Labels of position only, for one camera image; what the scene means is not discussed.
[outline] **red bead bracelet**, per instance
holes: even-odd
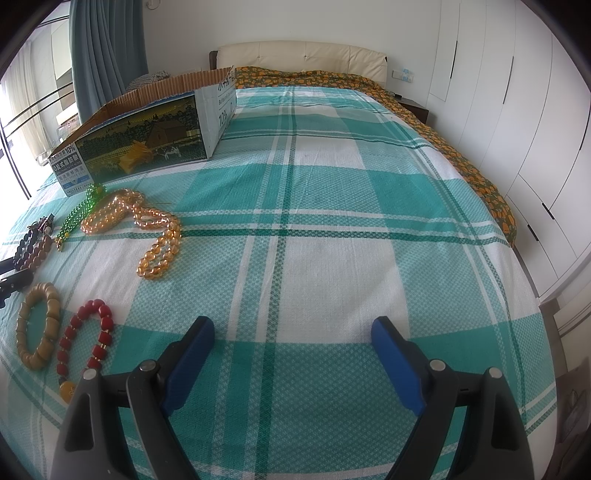
[[[70,324],[64,330],[64,336],[60,339],[61,350],[57,353],[58,364],[56,366],[57,374],[60,376],[60,396],[66,403],[70,403],[74,396],[74,389],[76,384],[67,379],[69,374],[68,362],[70,354],[68,353],[72,348],[72,340],[76,338],[77,330],[82,327],[84,320],[93,314],[98,313],[100,316],[99,342],[92,347],[92,354],[86,363],[88,368],[100,370],[102,364],[100,363],[107,357],[107,347],[113,343],[111,332],[115,328],[113,322],[111,309],[101,299],[89,300],[82,307],[78,309],[76,315],[70,319]]]

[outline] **metal screw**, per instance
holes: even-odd
[[[82,374],[82,378],[84,378],[84,380],[92,380],[94,377],[96,377],[96,370],[94,368],[84,370],[84,373]]]
[[[152,371],[154,368],[156,368],[156,362],[154,360],[144,360],[143,362],[140,363],[139,365],[139,369],[142,372],[150,372]]]
[[[432,370],[435,370],[436,372],[442,372],[443,370],[445,370],[445,362],[441,360],[431,360],[429,362],[429,366]]]
[[[501,378],[503,376],[503,372],[501,372],[501,370],[499,370],[497,367],[489,368],[488,372],[492,378]]]

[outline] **sheer white curtain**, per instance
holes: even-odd
[[[2,83],[5,86],[8,101],[10,102],[14,115],[18,115],[39,100],[37,89],[35,88],[35,78],[33,76],[30,42],[26,42],[20,49],[7,72],[4,74]],[[18,127],[37,111],[38,107],[34,106],[27,113],[21,115],[7,128],[6,134],[8,135],[13,128]],[[47,133],[38,115],[29,120],[19,130],[29,150],[31,150],[33,157],[37,158],[50,149],[50,141],[47,138]]]

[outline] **corrugated cardboard edge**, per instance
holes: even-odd
[[[142,108],[149,103],[162,98],[180,95],[182,93],[197,90],[209,85],[215,85],[225,79],[233,67],[224,69],[206,70],[205,72],[190,72],[174,77],[169,77],[159,82],[150,83],[136,90],[132,90],[114,100],[104,104],[86,122],[79,126],[74,133],[66,138],[56,149],[51,152],[55,155],[64,147],[74,143],[91,128],[100,125],[107,120],[124,113]]]

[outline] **green bead necklace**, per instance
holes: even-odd
[[[86,190],[86,198],[74,208],[64,220],[57,234],[56,244],[58,251],[61,252],[63,242],[70,236],[70,233],[82,223],[86,217],[95,209],[97,203],[105,196],[106,190],[100,183],[93,183]]]

